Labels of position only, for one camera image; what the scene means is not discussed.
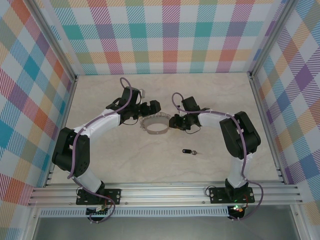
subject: vent grille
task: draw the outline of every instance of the vent grille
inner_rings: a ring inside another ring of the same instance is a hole
[[[118,207],[112,217],[227,217],[226,206],[202,207]],[[79,218],[86,216],[86,209],[79,208],[42,208],[41,218]]]

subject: metal base plate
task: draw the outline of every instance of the metal base plate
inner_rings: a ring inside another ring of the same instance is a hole
[[[120,204],[121,199],[121,189],[105,189],[104,195],[108,198],[111,198],[115,205]],[[83,189],[77,191],[77,198],[75,201],[76,205],[104,205],[105,199],[99,199],[97,196],[94,196]]]
[[[232,202],[230,201],[224,187],[209,188],[210,203],[212,204],[246,204],[247,202],[252,204],[255,202],[254,192],[251,187],[247,188],[247,191],[244,193],[244,195],[246,195],[247,199],[243,196],[243,198],[239,198]]]

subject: beige floor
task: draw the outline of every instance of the beige floor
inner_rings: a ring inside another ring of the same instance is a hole
[[[100,114],[120,97],[118,75],[81,76],[77,84],[67,127],[78,127]],[[261,137],[248,177],[277,180],[278,175],[246,73],[126,75],[131,85],[146,91],[145,101],[158,100],[162,112],[177,110],[171,95],[194,96],[201,108],[235,114],[245,111]],[[196,156],[182,149],[196,150]],[[188,135],[170,129],[150,135],[140,123],[121,125],[103,135],[90,149],[90,167],[106,183],[224,181],[231,157],[220,129],[202,127]],[[67,173],[55,167],[52,183],[69,183]]]

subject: aluminum frame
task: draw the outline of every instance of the aluminum frame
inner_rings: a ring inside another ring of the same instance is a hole
[[[53,35],[46,20],[42,16],[37,4],[33,0],[24,0],[32,15],[36,18],[41,30],[44,32],[49,44],[52,46],[58,59],[61,61],[63,67],[67,70],[68,75],[73,79],[74,83],[70,95],[69,102],[66,107],[66,113],[62,121],[62,128],[66,125],[73,97],[75,94],[77,80],[76,75],[71,68],[66,56],[61,50],[55,36]],[[254,69],[256,74],[262,66],[265,57],[268,55],[273,43],[277,40],[284,24],[286,23],[290,13],[296,6],[298,0],[288,1],[284,10],[276,24],[276,27],[271,34],[265,48],[263,49]],[[281,161],[279,161],[279,153],[276,149],[275,143],[272,139],[270,126],[262,108],[261,99],[257,92],[256,85],[253,79],[248,75],[249,82],[252,88],[256,105],[262,120],[262,124],[268,139],[271,153],[277,167],[279,179],[276,181],[262,181],[260,182],[265,190],[263,205],[290,205],[292,214],[295,219],[297,229],[301,239],[313,239],[308,233],[308,225],[304,220],[304,210],[301,206],[303,203],[298,187],[296,185],[287,185],[288,178],[285,175]],[[79,208],[75,204],[76,189],[75,184],[51,184],[51,176],[54,165],[49,164],[48,174],[43,187],[35,188],[31,196],[29,207],[30,218],[27,223],[26,231],[22,239],[32,239],[36,229],[37,221],[41,217],[41,210],[43,208]],[[146,207],[212,207],[212,206],[227,206],[229,204],[210,204],[210,199],[204,193],[204,190],[209,185],[216,187],[224,187],[224,182],[168,182],[168,183],[110,183],[106,184],[107,188],[121,188],[121,204],[118,208],[140,208]],[[251,185],[255,194],[256,202],[251,205],[256,205],[261,197],[261,190],[258,186]]]

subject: plaid wallpaper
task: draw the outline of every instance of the plaid wallpaper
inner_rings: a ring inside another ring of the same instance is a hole
[[[22,0],[0,0],[0,239],[17,239],[45,177],[71,80]]]
[[[251,62],[251,65],[249,67],[248,72],[252,72],[252,70],[253,70],[256,62],[257,62],[257,59],[260,56],[260,53],[261,53],[262,49],[265,47],[265,45],[266,45],[266,43],[267,43],[267,41],[268,41],[268,39],[270,37],[270,34],[273,32],[274,27],[276,26],[276,22],[278,21],[278,19],[279,19],[281,13],[282,13],[287,1],[288,0],[281,0],[281,3],[279,5],[278,9],[276,10],[276,13],[275,13],[274,17],[273,17],[273,19],[272,19],[267,31],[265,32],[265,34],[263,36],[263,39],[262,39],[262,41],[261,41],[261,43],[259,45],[259,48],[258,48],[258,50],[256,51],[256,53],[254,55],[253,61]]]
[[[37,2],[75,71],[96,75],[247,72],[281,0]]]
[[[300,0],[255,76],[281,161],[320,236],[320,0]]]

